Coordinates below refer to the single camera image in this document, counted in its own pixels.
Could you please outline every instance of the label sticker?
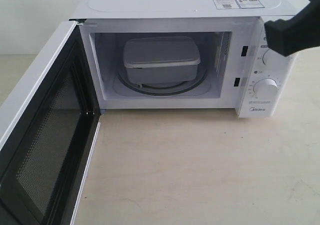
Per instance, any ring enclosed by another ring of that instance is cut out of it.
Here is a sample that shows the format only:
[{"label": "label sticker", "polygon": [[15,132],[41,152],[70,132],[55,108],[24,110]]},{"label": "label sticker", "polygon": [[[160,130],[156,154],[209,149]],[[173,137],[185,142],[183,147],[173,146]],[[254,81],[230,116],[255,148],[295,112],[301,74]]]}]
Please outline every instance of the label sticker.
[{"label": "label sticker", "polygon": [[265,6],[259,0],[235,0],[241,9],[263,9]]},{"label": "label sticker", "polygon": [[240,9],[236,0],[213,0],[216,9]]}]

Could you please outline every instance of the microwave oven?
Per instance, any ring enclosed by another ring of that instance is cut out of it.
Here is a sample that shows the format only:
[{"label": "microwave oven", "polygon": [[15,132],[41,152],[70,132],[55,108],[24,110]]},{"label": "microwave oven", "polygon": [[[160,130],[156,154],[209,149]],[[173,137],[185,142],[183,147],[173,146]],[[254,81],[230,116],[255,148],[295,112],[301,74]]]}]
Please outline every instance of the microwave oven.
[{"label": "microwave oven", "polygon": [[0,224],[73,224],[106,110],[270,117],[319,45],[310,1],[83,0],[0,108]]}]

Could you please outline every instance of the brand logo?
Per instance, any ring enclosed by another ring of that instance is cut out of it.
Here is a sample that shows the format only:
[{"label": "brand logo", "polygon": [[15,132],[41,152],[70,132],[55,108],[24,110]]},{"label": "brand logo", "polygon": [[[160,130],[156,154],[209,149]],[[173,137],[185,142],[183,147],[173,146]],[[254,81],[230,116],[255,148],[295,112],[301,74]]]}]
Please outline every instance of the brand logo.
[{"label": "brand logo", "polygon": [[256,107],[250,107],[250,112],[264,112],[264,108],[256,108]]}]

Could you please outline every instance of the countertop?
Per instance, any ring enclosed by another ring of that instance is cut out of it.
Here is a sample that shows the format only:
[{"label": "countertop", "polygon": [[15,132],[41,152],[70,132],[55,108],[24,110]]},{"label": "countertop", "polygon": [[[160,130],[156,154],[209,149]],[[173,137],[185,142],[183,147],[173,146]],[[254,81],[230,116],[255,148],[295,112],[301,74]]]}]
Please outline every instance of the countertop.
[{"label": "countertop", "polygon": [[[0,56],[0,104],[32,59]],[[107,111],[75,224],[320,224],[319,61],[300,54],[272,118]]]}]

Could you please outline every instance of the plastic container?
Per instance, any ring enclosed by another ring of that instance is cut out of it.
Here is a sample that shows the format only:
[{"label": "plastic container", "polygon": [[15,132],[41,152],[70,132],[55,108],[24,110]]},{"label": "plastic container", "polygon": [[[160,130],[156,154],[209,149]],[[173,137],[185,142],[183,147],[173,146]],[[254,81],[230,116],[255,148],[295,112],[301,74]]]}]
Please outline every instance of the plastic container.
[{"label": "plastic container", "polygon": [[201,59],[192,38],[174,36],[129,40],[123,61],[131,83],[165,84],[194,80]]}]

